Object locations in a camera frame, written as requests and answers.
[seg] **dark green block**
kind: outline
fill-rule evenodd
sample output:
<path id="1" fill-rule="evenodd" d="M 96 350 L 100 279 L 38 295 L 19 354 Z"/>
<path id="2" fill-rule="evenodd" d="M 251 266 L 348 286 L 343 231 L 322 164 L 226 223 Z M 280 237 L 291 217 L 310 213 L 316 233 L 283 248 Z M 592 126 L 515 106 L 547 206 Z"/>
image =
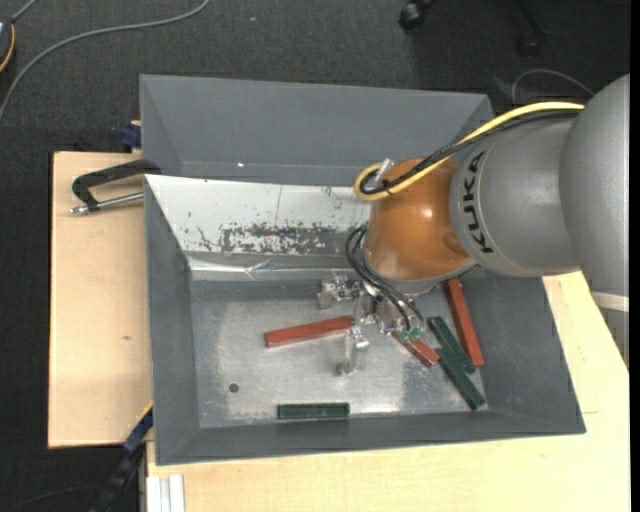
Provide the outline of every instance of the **dark green block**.
<path id="1" fill-rule="evenodd" d="M 349 404 L 346 402 L 278 405 L 280 420 L 340 419 L 349 416 L 349 412 Z"/>

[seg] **red block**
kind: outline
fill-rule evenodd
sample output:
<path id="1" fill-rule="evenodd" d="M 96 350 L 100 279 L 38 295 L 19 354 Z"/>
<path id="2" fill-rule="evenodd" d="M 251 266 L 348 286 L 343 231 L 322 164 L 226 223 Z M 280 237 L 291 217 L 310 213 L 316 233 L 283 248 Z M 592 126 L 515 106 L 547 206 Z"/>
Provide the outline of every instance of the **red block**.
<path id="1" fill-rule="evenodd" d="M 264 343 L 267 347 L 278 347 L 286 343 L 296 343 L 299 341 L 323 338 L 332 334 L 345 333 L 351 328 L 351 322 L 352 319 L 350 316 L 341 316 L 320 322 L 269 331 L 264 334 Z"/>
<path id="2" fill-rule="evenodd" d="M 467 302 L 464 299 L 462 285 L 458 279 L 454 278 L 445 281 L 443 288 L 447 301 L 449 302 L 449 309 L 451 310 L 451 316 L 456 326 L 460 344 L 469 356 L 469 359 L 471 359 L 473 366 L 476 368 L 482 366 L 484 364 L 484 358 L 482 357 L 476 331 L 471 322 Z"/>
<path id="3" fill-rule="evenodd" d="M 425 366 L 432 366 L 440 359 L 438 353 L 422 340 L 412 339 L 405 346 Z"/>

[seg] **black clamp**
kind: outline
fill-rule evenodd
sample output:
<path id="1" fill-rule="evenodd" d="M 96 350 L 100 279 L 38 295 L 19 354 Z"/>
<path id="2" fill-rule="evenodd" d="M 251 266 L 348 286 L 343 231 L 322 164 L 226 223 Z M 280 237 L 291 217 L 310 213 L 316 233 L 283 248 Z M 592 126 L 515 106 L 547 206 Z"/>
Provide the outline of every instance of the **black clamp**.
<path id="1" fill-rule="evenodd" d="M 90 191 L 93 187 L 136 176 L 138 174 L 161 174 L 161 171 L 160 167 L 150 160 L 136 160 L 134 162 L 116 165 L 115 167 L 109 167 L 108 169 L 102 169 L 100 171 L 78 176 L 73 182 L 71 190 L 78 199 L 84 203 L 84 205 L 71 208 L 71 213 L 83 214 L 95 212 L 108 206 L 116 206 L 130 201 L 135 201 L 137 199 L 142 199 L 142 192 L 139 192 L 136 194 L 116 197 L 114 199 L 108 199 L 106 201 L 98 201 Z"/>

